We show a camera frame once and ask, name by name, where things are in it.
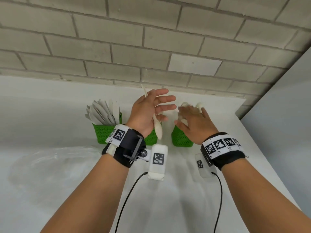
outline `white wall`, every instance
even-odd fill
[[[311,217],[311,48],[242,123],[302,211]]]

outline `forearm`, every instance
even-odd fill
[[[41,232],[109,232],[127,174],[128,168],[103,155]]]
[[[251,233],[311,232],[311,220],[246,159],[225,165],[222,172]]]

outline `white table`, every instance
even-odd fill
[[[242,99],[171,94],[176,95],[177,105],[183,101],[203,102],[216,127],[236,137],[251,164],[297,205],[235,116]],[[59,204],[52,206],[39,205],[36,198],[29,199],[8,179],[14,162],[22,156],[56,147],[102,149],[91,122],[84,117],[86,105],[93,100],[113,97],[120,102],[123,121],[126,121],[131,105],[141,95],[141,88],[0,76],[0,232],[39,232],[67,197],[53,200],[52,203]],[[125,206],[118,232],[213,232],[220,203],[219,182],[217,178],[205,180],[199,176],[194,155],[200,152],[200,146],[179,148],[172,145],[170,136],[177,112],[167,114],[170,121],[163,124],[164,135],[158,142],[169,146],[165,179],[158,182],[144,176],[139,180]],[[135,180],[146,171],[148,163],[142,160],[132,166],[120,208]],[[216,231],[248,232],[222,173],[218,171],[218,174],[223,185],[223,205]],[[111,232],[115,230],[116,220]]]

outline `plastic bag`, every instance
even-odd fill
[[[101,156],[88,147],[55,148],[23,156],[11,167],[9,181],[24,200],[56,211]]]

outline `plastic spoon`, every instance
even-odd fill
[[[145,92],[145,97],[148,96],[146,89],[144,88],[144,86],[142,85],[142,88]],[[162,125],[160,123],[160,121],[156,118],[156,115],[153,114],[153,122],[155,124],[155,134],[158,137],[159,140],[162,139],[162,135],[163,135],[163,131],[162,131]]]

